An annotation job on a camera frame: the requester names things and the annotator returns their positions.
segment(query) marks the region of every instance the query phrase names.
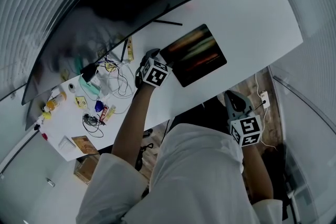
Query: black and white marker cube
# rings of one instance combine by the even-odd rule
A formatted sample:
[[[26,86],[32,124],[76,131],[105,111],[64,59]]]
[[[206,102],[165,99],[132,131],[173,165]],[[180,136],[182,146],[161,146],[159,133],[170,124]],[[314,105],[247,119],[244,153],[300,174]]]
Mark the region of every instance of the black and white marker cube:
[[[230,123],[230,133],[239,146],[258,143],[262,132],[263,128],[259,115],[231,121]]]
[[[159,88],[171,73],[172,68],[149,58],[141,70],[142,80]]]

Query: white desk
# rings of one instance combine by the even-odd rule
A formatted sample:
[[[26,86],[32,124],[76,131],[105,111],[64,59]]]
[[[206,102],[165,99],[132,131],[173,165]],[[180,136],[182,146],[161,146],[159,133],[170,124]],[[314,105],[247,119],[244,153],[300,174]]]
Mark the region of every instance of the white desk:
[[[227,90],[302,43],[297,21],[287,0],[193,0],[161,19],[183,23],[183,26],[151,23],[133,35],[135,60],[129,65],[133,72],[149,49],[162,49],[201,24],[210,29],[227,64],[186,88],[171,74],[164,86],[154,91],[146,130]],[[126,68],[124,72],[130,78]],[[78,77],[62,86],[67,90],[69,83],[77,84],[77,81]],[[127,108],[130,101],[109,100],[116,105],[117,112]],[[103,138],[87,134],[82,126],[82,114],[73,98],[69,98],[53,113],[52,120],[45,121],[41,132],[48,135],[50,144],[57,151],[64,135],[70,139],[86,135],[97,149],[113,144],[125,114],[113,115],[108,125],[101,127]],[[82,155],[78,148],[62,154],[68,161]]]

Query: cardboard box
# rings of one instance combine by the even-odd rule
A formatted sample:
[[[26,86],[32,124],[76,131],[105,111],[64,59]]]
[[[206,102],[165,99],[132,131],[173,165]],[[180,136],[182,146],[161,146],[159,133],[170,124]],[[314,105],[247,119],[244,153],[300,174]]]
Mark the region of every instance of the cardboard box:
[[[85,184],[89,185],[97,164],[98,158],[95,156],[89,156],[77,167],[75,167],[74,174]]]

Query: blue object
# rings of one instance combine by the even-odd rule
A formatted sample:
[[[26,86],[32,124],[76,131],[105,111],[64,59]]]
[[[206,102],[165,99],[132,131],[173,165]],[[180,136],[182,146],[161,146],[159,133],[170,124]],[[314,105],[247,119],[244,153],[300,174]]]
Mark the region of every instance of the blue object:
[[[97,100],[96,105],[94,107],[95,107],[96,112],[100,112],[100,111],[103,110],[104,104],[103,104],[103,102]]]

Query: monitor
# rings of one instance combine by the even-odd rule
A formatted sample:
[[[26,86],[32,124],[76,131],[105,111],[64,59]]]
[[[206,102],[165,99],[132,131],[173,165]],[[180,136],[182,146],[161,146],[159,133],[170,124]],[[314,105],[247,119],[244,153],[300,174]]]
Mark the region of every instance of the monitor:
[[[80,74],[129,36],[190,0],[78,0],[44,43],[22,104]]]

